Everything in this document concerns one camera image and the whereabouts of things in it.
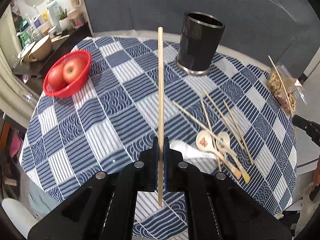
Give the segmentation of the white spoon red print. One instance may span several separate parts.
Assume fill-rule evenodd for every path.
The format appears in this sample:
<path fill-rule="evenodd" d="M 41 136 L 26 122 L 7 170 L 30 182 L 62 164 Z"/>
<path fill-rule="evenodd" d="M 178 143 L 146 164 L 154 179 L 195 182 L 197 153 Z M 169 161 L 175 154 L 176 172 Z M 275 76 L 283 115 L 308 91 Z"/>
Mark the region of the white spoon red print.
<path fill-rule="evenodd" d="M 231 171 L 233 176 L 239 180 L 241 178 L 241 172 L 233 165 L 230 161 L 228 161 L 223 154 L 221 154 L 217 149 L 213 146 L 212 136 L 205 130 L 202 130 L 198 133 L 196 137 L 196 146 L 199 150 L 204 152 L 213 153 L 216 155 L 217 159 L 223 162 L 225 166 Z"/>

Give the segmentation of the white spoon blue print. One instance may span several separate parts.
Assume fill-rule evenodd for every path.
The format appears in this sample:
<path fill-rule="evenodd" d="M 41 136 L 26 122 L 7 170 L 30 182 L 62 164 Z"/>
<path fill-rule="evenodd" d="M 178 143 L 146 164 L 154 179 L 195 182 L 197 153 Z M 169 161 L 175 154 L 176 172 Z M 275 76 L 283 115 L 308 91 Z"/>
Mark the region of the white spoon blue print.
<path fill-rule="evenodd" d="M 217 136 L 216 144 L 217 144 L 217 148 L 221 152 L 226 152 L 231 156 L 231 158 L 234 160 L 235 164 L 237 165 L 238 169 L 240 170 L 245 183 L 248 184 L 250 182 L 250 176 L 247 173 L 247 171 L 244 169 L 240 161 L 238 160 L 236 153 L 230 149 L 230 137 L 228 133 L 220 132 Z"/>

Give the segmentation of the clear plastic snack box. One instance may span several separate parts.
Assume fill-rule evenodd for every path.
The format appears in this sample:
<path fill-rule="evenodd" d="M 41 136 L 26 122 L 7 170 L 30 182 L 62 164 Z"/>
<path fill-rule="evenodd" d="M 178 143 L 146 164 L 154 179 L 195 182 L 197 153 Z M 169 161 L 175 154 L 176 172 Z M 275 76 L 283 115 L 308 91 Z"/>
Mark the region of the clear plastic snack box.
<path fill-rule="evenodd" d="M 298 79 L 291 76 L 284 65 L 278 64 L 276 69 L 271 69 L 267 87 L 287 114 L 295 114 L 297 102 L 308 104 L 304 88 Z"/>

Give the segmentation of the blue white patterned tablecloth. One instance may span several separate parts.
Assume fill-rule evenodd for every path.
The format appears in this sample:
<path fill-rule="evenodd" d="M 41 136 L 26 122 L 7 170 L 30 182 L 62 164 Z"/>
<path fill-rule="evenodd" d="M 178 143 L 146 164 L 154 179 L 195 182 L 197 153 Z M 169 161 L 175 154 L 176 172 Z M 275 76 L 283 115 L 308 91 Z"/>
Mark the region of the blue white patterned tablecloth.
<path fill-rule="evenodd" d="M 290 239 L 276 215 L 292 203 L 297 152 L 292 119 L 268 90 L 269 72 L 246 60 L 215 53 L 208 74 L 196 77 L 175 63 L 179 45 L 164 42 L 164 134 L 197 148 L 201 127 L 177 102 L 212 131 L 227 132 L 230 148 L 250 176 L 217 206 L 227 218 L 224 239 Z M 63 202 L 98 172 L 113 174 L 136 162 L 158 134 L 158 43 L 153 39 L 105 36 L 86 38 L 75 50 L 91 54 L 89 76 L 67 98 L 42 93 L 31 116 L 20 163 L 46 194 Z M 240 147 L 202 88 L 239 136 L 223 100 L 233 113 L 254 161 Z"/>

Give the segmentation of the grey blue sofa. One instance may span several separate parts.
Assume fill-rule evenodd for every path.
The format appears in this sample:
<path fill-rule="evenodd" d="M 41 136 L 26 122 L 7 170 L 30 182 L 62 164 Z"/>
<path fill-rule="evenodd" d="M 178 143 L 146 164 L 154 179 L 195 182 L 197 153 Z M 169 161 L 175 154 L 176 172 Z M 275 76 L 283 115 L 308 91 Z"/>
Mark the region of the grey blue sofa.
<path fill-rule="evenodd" d="M 299 77 L 319 49 L 319 18 L 308 0 L 84 0 L 95 33 L 125 30 L 180 34 L 186 11 L 218 18 L 221 44 Z"/>

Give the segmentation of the red apple front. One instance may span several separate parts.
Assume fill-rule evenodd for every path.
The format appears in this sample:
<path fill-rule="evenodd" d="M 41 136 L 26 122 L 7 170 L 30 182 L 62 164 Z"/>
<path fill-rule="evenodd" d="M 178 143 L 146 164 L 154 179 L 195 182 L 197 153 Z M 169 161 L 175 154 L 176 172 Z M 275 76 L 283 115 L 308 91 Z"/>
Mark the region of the red apple front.
<path fill-rule="evenodd" d="M 63 68 L 63 78 L 67 84 L 72 83 L 84 70 L 86 64 L 80 58 L 69 60 Z"/>

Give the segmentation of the red apple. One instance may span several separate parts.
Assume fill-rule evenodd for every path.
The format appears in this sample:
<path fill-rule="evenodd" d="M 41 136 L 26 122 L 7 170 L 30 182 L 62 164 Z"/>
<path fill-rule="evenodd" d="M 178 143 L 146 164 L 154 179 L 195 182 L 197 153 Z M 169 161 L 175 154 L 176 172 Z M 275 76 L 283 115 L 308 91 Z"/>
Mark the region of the red apple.
<path fill-rule="evenodd" d="M 63 78 L 63 64 L 54 67 L 48 74 L 48 82 L 54 90 L 61 90 L 66 87 L 67 83 Z"/>
<path fill-rule="evenodd" d="M 72 83 L 84 70 L 86 64 L 80 58 L 69 60 L 63 68 L 63 78 L 67 84 Z"/>

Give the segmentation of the red apple back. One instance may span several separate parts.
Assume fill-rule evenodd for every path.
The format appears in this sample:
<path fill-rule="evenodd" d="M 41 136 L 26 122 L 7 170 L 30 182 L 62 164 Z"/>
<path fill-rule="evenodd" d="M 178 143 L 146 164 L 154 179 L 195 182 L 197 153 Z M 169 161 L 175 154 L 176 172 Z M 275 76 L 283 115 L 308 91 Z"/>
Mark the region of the red apple back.
<path fill-rule="evenodd" d="M 61 90 L 66 87 L 67 83 L 63 78 L 63 64 L 54 67 L 48 74 L 48 82 L 54 90 Z"/>

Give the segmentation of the red plastic basket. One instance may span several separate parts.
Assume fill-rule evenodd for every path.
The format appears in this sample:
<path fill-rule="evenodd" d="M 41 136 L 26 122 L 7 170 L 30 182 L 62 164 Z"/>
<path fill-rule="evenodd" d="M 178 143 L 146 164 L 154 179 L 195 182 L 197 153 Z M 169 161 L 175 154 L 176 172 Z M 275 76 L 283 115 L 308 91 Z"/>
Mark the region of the red plastic basket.
<path fill-rule="evenodd" d="M 61 90 L 54 90 L 53 87 L 48 82 L 48 74 L 57 65 L 63 64 L 65 66 L 65 64 L 73 58 L 82 59 L 82 61 L 86 64 L 84 70 L 78 76 L 78 78 L 75 79 L 72 83 L 67 84 L 66 87 L 64 87 Z M 44 93 L 47 96 L 55 96 L 57 98 L 67 98 L 72 96 L 76 92 L 78 92 L 88 79 L 91 60 L 92 60 L 91 54 L 86 50 L 76 50 L 61 57 L 59 60 L 55 62 L 52 68 L 50 68 L 49 72 L 47 73 L 44 79 L 44 82 L 43 82 Z"/>

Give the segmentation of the black cylindrical utensil holder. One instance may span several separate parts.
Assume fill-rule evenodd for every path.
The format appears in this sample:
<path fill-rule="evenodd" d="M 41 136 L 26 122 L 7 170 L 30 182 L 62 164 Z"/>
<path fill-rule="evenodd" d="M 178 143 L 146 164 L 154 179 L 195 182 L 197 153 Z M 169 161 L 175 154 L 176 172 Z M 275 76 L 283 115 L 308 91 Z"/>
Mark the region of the black cylindrical utensil holder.
<path fill-rule="evenodd" d="M 188 75 L 208 74 L 224 30 L 225 25 L 210 14 L 185 12 L 176 66 Z"/>

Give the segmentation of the beige bowl on counter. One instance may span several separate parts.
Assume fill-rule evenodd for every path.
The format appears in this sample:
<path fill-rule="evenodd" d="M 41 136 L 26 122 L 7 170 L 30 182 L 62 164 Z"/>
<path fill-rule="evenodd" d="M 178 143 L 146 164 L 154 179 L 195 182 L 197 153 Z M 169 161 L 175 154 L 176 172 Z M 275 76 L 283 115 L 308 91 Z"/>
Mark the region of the beige bowl on counter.
<path fill-rule="evenodd" d="M 53 44 L 49 35 L 41 38 L 32 48 L 28 55 L 30 62 L 42 61 L 50 55 Z"/>

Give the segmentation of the small potted plant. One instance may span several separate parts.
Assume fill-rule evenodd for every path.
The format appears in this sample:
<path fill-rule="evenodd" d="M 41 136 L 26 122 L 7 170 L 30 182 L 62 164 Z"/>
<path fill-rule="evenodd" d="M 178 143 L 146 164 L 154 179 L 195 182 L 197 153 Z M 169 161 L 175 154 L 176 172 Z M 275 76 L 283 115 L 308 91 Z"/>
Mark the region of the small potted plant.
<path fill-rule="evenodd" d="M 67 9 L 60 12 L 59 25 L 60 25 L 61 31 L 66 31 L 70 29 L 69 20 L 67 17 Z"/>

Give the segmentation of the white bottle on counter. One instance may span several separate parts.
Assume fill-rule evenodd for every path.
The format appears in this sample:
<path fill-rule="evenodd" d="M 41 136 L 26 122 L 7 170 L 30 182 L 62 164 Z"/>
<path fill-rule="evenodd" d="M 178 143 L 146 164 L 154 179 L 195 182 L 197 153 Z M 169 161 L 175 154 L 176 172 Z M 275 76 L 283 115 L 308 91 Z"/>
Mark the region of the white bottle on counter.
<path fill-rule="evenodd" d="M 61 27 L 59 23 L 59 17 L 60 17 L 60 7 L 56 0 L 49 0 L 47 2 L 47 10 L 49 12 L 50 19 L 52 20 L 52 23 L 54 26 L 56 26 L 57 32 L 61 32 Z"/>

